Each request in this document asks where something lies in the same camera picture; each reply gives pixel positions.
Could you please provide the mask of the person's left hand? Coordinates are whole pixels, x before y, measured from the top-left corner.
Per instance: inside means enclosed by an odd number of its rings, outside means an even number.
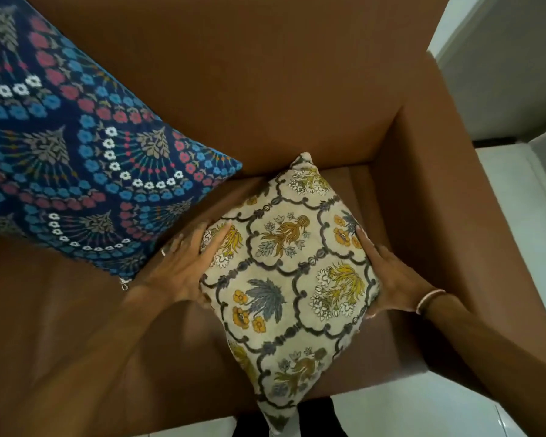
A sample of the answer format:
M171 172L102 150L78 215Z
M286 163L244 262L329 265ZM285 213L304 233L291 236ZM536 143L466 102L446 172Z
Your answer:
M129 293L141 295L147 301L158 302L162 308L183 301L207 307L210 299L202 292L200 281L231 227L231 222L220 227L210 241L204 247L201 246L201 254L194 262L184 260L184 241L190 232L178 235L168 249L162 250L154 262L138 275Z

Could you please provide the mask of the person's right hand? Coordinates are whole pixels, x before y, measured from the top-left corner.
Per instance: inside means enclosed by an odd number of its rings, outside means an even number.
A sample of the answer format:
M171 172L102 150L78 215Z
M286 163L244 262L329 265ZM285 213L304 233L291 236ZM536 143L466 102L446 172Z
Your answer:
M379 294L374 301L383 304L383 311L415 312L422 297L436 287L403 263L386 246L373 243L361 226L356 227L356 234L379 284Z

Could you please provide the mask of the cream floral patterned cushion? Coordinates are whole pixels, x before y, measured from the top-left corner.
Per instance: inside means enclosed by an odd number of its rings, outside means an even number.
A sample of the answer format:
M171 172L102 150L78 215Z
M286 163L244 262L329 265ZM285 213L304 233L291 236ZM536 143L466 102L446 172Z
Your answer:
M201 289L278 435L350 345L379 284L356 218L307 152L209 226L201 250L227 222Z

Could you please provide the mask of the person's right forearm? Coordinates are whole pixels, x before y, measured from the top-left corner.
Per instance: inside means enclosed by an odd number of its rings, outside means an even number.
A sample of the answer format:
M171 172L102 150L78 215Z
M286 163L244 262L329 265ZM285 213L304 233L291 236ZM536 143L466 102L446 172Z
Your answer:
M447 339L527 437L546 437L546 363L440 293L422 316Z

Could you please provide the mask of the person's left forearm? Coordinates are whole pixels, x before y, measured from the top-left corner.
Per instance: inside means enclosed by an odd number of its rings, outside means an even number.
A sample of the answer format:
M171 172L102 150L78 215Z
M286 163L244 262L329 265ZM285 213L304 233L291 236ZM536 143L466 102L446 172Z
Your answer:
M33 387L6 418L0 437L86 437L103 399L153 321L175 303L196 298L181 286L129 290L86 343Z

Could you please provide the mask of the thin pale wrist bangle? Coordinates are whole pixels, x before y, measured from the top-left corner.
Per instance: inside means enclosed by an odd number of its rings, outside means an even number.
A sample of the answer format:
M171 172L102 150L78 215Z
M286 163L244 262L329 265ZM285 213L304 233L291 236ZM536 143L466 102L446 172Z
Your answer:
M437 297L446 294L447 292L443 289L436 288L425 294L422 299L419 301L415 308L415 313L419 316L422 316L427 310L429 304L436 299Z

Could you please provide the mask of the blue floral patterned cushion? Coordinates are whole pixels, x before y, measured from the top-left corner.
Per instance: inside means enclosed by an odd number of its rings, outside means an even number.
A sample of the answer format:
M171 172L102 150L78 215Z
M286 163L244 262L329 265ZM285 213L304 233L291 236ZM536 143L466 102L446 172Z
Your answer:
M164 122L26 0L0 0L0 235L117 276L242 168Z

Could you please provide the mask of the white door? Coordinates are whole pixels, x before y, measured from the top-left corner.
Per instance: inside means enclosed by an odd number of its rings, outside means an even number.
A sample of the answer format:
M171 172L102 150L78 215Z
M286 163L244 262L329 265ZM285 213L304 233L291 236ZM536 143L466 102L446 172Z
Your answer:
M429 50L472 140L546 131L546 0L450 0Z

